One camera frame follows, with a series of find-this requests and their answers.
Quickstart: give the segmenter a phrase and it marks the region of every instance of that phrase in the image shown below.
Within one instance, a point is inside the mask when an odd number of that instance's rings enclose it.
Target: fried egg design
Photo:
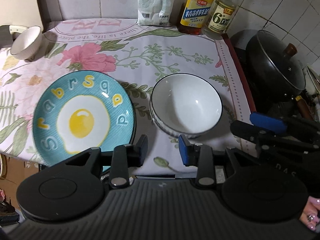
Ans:
[[[94,96],[79,95],[61,108],[57,132],[69,154],[99,147],[110,129],[110,116],[103,102]]]

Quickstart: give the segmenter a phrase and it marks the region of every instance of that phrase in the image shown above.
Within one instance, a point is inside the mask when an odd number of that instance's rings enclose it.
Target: white salt packet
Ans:
[[[174,0],[138,0],[138,25],[170,26]]]

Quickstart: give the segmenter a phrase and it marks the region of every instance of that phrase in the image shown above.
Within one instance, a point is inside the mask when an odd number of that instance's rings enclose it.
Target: human hand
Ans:
[[[300,216],[300,221],[312,231],[316,230],[316,224],[320,221],[318,210],[320,210],[320,199],[309,197]]]

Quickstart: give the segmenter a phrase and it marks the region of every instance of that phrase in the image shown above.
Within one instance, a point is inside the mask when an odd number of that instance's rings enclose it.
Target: cooking wine bottle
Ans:
[[[186,0],[182,4],[177,28],[179,32],[199,35],[213,0]]]
[[[203,33],[212,39],[218,39],[227,28],[238,4],[239,0],[215,0],[202,28]]]

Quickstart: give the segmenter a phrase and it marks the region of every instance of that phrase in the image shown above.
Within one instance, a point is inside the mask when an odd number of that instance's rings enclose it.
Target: plate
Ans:
[[[52,166],[90,147],[111,151],[132,143],[134,127],[124,88],[106,74],[82,70],[59,78],[43,93],[35,109],[33,137]]]

